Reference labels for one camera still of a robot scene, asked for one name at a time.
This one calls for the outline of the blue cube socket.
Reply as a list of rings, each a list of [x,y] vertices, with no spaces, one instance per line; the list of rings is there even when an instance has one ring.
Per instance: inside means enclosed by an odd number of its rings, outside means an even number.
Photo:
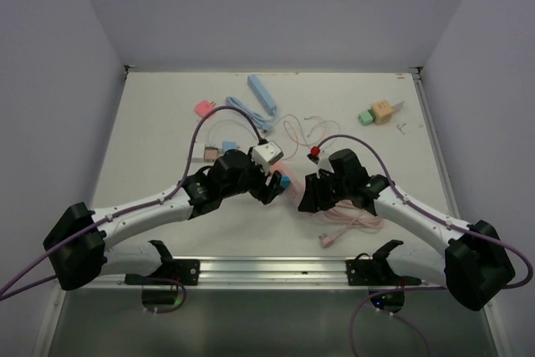
[[[291,185],[290,178],[288,176],[283,176],[281,178],[280,185],[286,191]]]

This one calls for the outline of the pink power strip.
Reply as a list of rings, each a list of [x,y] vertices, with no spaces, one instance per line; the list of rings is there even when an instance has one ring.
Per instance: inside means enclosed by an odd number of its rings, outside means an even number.
[[[290,187],[283,192],[285,197],[287,197],[290,205],[293,210],[297,213],[298,204],[300,203],[303,193],[304,193],[304,184],[303,181],[296,175],[294,170],[286,164],[284,161],[278,161],[271,167],[271,172],[279,171],[283,176],[288,176],[291,180]]]

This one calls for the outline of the light blue charger plug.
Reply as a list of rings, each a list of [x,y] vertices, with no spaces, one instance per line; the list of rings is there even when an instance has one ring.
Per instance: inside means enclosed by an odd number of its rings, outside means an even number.
[[[229,150],[237,150],[238,148],[239,148],[238,144],[234,141],[222,142],[222,153],[226,153]]]

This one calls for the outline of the brown pink USB charger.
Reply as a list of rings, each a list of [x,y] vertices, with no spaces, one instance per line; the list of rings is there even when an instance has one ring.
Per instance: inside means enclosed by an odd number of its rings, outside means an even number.
[[[219,150],[218,148],[207,146],[207,147],[204,149],[203,160],[204,160],[206,163],[212,163],[212,162],[214,162],[220,155],[221,155],[221,152],[220,152],[220,150]]]

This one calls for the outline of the pink adapter plug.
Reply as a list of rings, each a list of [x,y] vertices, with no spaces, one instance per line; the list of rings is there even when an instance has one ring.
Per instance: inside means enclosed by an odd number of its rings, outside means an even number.
[[[208,100],[202,100],[198,104],[195,105],[194,111],[195,113],[201,117],[210,117],[212,114],[212,111],[215,109],[216,103]]]

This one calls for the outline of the light blue power strip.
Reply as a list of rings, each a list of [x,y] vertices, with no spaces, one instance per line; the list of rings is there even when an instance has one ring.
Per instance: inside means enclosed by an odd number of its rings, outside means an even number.
[[[255,95],[264,111],[270,116],[275,116],[278,111],[277,103],[262,81],[256,75],[248,75],[247,86]]]

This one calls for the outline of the white USB charger plug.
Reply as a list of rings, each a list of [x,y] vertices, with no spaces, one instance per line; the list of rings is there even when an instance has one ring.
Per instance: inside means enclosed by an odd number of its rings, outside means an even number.
[[[196,142],[192,148],[191,161],[193,163],[203,163],[205,161],[205,149],[205,144]]]

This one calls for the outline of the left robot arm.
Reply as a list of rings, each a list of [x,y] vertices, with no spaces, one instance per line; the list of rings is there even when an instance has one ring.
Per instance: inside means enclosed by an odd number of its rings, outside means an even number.
[[[99,276],[125,273],[168,282],[172,256],[160,241],[126,251],[123,241],[159,226],[191,220],[244,193],[267,205],[284,190],[282,174],[272,169],[283,157],[273,142],[249,152],[230,150],[162,193],[91,211],[79,202],[68,207],[43,241],[63,290],[83,287]]]

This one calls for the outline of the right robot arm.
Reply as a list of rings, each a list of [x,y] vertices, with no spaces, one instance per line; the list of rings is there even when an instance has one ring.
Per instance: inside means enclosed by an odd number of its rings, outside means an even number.
[[[412,200],[387,176],[369,175],[350,149],[321,156],[314,147],[308,158],[318,170],[305,177],[300,212],[327,211],[348,201],[425,243],[418,248],[394,239],[368,257],[347,260],[349,284],[433,283],[446,288],[464,307],[478,311],[513,280],[515,270],[491,224],[470,224]]]

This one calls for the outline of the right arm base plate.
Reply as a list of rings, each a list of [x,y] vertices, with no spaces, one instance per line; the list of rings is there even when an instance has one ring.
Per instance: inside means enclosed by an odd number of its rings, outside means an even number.
[[[388,263],[374,259],[349,259],[345,261],[349,286],[419,286],[421,280],[411,276],[400,276],[392,271]]]

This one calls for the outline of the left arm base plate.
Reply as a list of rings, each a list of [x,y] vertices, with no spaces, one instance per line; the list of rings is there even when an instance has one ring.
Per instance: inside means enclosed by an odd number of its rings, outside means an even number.
[[[173,259],[162,265],[149,276],[126,274],[126,285],[175,285],[196,286],[199,282],[201,261],[198,259]]]

